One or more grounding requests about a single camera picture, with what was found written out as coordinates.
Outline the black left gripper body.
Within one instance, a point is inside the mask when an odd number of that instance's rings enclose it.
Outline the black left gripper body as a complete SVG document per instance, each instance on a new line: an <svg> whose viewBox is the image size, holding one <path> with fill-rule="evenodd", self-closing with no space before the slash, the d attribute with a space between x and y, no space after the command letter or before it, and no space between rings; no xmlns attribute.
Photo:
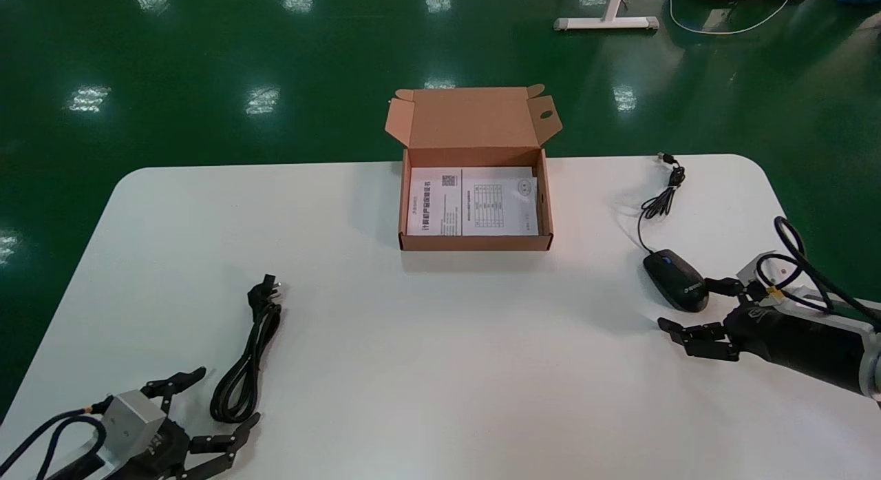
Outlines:
<svg viewBox="0 0 881 480"><path fill-rule="evenodd" d="M113 428L107 433L108 458L114 467L106 479L193 479L185 468L189 436L174 421L164 421L151 438L145 427Z"/></svg>

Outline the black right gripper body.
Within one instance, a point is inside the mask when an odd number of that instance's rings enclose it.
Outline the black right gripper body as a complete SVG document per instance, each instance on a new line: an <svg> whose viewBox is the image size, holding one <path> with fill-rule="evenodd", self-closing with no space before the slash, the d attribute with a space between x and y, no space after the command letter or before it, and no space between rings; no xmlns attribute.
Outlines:
<svg viewBox="0 0 881 480"><path fill-rule="evenodd" d="M723 321L730 341L803 375L853 393L861 392L862 336L772 308L740 306Z"/></svg>

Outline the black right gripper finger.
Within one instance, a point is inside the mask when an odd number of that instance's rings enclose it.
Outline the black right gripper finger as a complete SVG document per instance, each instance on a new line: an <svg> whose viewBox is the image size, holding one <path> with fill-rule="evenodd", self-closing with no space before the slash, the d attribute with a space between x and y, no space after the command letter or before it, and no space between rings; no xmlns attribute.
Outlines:
<svg viewBox="0 0 881 480"><path fill-rule="evenodd" d="M739 361L740 349L728 340L729 333L723 323L685 327L673 320L659 317L657 325L670 336L671 342L682 346L690 357Z"/></svg>
<svg viewBox="0 0 881 480"><path fill-rule="evenodd" d="M708 293L723 295L723 297L742 297L747 293L746 286L737 278L704 278L703 282Z"/></svg>

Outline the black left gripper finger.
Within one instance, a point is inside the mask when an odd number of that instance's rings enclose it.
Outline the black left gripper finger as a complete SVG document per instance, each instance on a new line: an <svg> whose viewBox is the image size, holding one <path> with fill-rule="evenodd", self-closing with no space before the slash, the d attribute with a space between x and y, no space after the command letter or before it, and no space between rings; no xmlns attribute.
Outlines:
<svg viewBox="0 0 881 480"><path fill-rule="evenodd" d="M183 456L174 460L167 479L211 479L233 467L240 448L246 445L252 429L262 418L261 413L254 413L243 421L231 434L202 435L189 438ZM211 460L202 462L192 468L185 467L189 455L216 455Z"/></svg>
<svg viewBox="0 0 881 480"><path fill-rule="evenodd" d="M182 393L186 391L186 389L189 389L189 387L201 382L205 375L205 367L199 367L198 369L191 371L191 373L183 373L180 371L172 377L168 377L164 380L146 382L146 384L141 387L141 393L148 399L160 398L160 409L164 414L168 415L173 396L177 395L177 393Z"/></svg>

